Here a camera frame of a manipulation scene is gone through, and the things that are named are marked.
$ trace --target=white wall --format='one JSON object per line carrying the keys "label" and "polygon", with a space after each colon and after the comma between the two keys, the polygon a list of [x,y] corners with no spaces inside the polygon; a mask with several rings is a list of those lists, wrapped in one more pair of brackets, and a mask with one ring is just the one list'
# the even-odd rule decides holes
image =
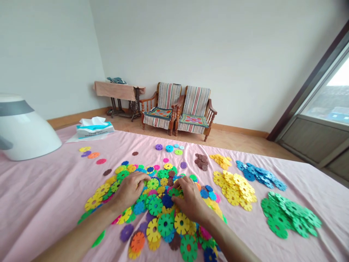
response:
{"label": "white wall", "polygon": [[0,92],[21,94],[45,119],[109,105],[88,0],[0,1]]}
{"label": "white wall", "polygon": [[106,76],[212,89],[216,123],[270,132],[349,16],[345,0],[91,0]]}

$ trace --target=purple plastic disc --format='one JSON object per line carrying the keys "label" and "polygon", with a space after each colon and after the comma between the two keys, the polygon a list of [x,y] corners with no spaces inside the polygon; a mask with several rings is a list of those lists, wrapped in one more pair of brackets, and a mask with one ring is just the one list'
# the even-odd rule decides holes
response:
{"label": "purple plastic disc", "polygon": [[151,213],[147,212],[147,215],[145,216],[147,222],[149,223],[151,220],[153,220],[154,218],[156,218],[155,216],[153,216]]}
{"label": "purple plastic disc", "polygon": [[134,230],[134,227],[132,224],[127,224],[124,229],[121,231],[120,239],[122,242],[126,242],[130,239],[132,232]]}
{"label": "purple plastic disc", "polygon": [[143,222],[142,224],[139,225],[138,230],[142,231],[144,235],[147,235],[147,228],[148,228],[148,222]]}
{"label": "purple plastic disc", "polygon": [[81,155],[81,157],[88,156],[88,155],[90,155],[91,153],[92,153],[91,151],[86,151],[86,152],[84,152],[84,153]]}
{"label": "purple plastic disc", "polygon": [[162,150],[162,149],[163,149],[163,146],[162,146],[161,144],[157,144],[157,145],[155,146],[155,149],[156,149],[156,150]]}
{"label": "purple plastic disc", "polygon": [[185,169],[186,168],[186,162],[181,163],[181,168]]}

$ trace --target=white appliance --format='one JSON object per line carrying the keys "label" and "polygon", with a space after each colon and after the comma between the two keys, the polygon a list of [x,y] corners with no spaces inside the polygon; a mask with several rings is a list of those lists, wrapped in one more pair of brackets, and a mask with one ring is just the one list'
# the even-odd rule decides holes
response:
{"label": "white appliance", "polygon": [[61,145],[51,125],[20,95],[0,93],[0,150],[10,160],[43,156]]}

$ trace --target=glass pane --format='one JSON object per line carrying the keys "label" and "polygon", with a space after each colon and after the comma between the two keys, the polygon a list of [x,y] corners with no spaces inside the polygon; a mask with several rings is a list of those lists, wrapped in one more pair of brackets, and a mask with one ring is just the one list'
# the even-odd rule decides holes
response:
{"label": "glass pane", "polygon": [[301,114],[349,125],[349,55]]}

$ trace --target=wooden baseboard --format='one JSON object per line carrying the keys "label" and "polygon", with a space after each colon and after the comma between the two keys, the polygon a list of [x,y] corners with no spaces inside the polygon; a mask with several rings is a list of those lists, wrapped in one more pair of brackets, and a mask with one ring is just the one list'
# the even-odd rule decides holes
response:
{"label": "wooden baseboard", "polygon": [[222,124],[212,124],[213,129],[223,130],[223,131],[229,131],[233,133],[239,133],[244,135],[250,135],[250,136],[258,136],[262,138],[267,138],[269,133],[258,131],[258,130],[252,130],[252,129],[246,129],[241,127],[233,127],[233,126],[226,126]]}
{"label": "wooden baseboard", "polygon": [[47,122],[55,129],[60,129],[80,121],[81,118],[92,118],[94,116],[100,116],[105,114],[111,107],[103,107],[98,109],[93,109],[90,111],[85,111],[73,115],[63,116],[60,118],[53,118],[47,120]]}
{"label": "wooden baseboard", "polygon": [[[54,119],[49,119],[47,122],[55,129],[61,129],[63,127],[71,126],[73,124],[77,124],[81,118],[92,118],[94,116],[100,116],[104,115],[111,107],[103,107],[103,108],[98,108],[86,112],[81,112],[77,113],[74,115],[68,115],[68,116],[63,116],[60,118],[54,118]],[[123,108],[123,110],[127,113],[128,108]],[[222,124],[212,124],[213,129],[217,130],[224,130],[224,131],[229,131],[233,133],[239,133],[239,134],[244,134],[244,135],[250,135],[250,136],[258,136],[262,138],[267,138],[269,133],[263,132],[263,131],[258,131],[258,130],[252,130],[252,129],[246,129],[246,128],[241,128],[241,127],[233,127],[233,126],[226,126]]]}

